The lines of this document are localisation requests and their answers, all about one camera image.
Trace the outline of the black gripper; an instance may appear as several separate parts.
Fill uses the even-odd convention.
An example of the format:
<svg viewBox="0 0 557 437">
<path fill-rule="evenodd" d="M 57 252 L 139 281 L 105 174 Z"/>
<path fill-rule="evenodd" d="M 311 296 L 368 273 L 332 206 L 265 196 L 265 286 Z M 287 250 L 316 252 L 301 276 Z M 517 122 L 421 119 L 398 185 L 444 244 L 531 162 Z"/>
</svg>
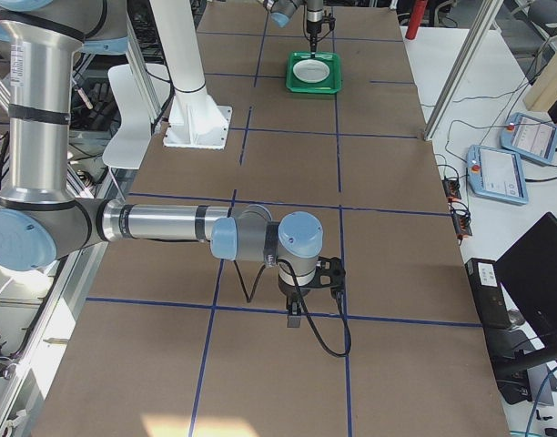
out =
<svg viewBox="0 0 557 437">
<path fill-rule="evenodd" d="M 309 34 L 309 55 L 315 56 L 317 53 L 318 38 L 320 33 L 320 21 L 306 21 L 306 32 Z"/>
<path fill-rule="evenodd" d="M 306 297 L 310 293 L 310 288 L 300 287 L 297 292 L 294 285 L 288 284 L 282 278 L 278 278 L 279 290 L 287 297 L 286 308 L 287 314 L 287 327 L 299 328 L 302 318 L 302 308 L 299 302 L 299 296 Z"/>
</svg>

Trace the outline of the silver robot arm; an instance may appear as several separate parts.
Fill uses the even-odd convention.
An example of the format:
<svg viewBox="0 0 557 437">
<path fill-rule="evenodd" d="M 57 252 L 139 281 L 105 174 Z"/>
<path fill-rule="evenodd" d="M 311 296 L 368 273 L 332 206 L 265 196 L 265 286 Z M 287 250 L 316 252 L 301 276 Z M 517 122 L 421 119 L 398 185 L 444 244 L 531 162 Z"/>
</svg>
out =
<svg viewBox="0 0 557 437">
<path fill-rule="evenodd" d="M 300 7 L 305 12 L 305 29 L 309 34 L 309 53 L 317 53 L 319 33 L 324 23 L 324 3 L 320 0 L 260 0 L 259 3 L 270 14 L 270 18 L 279 26 L 286 26 Z"/>
<path fill-rule="evenodd" d="M 260 206 L 131 205 L 79 199 L 66 187 L 75 53 L 128 47 L 123 1 L 2 1 L 9 35 L 10 176 L 0 191 L 0 266 L 44 267 L 101 241 L 206 242 L 218 259 L 278 267 L 288 320 L 309 311 L 305 295 L 320 284 L 323 229 L 297 211 L 274 221 Z"/>
</svg>

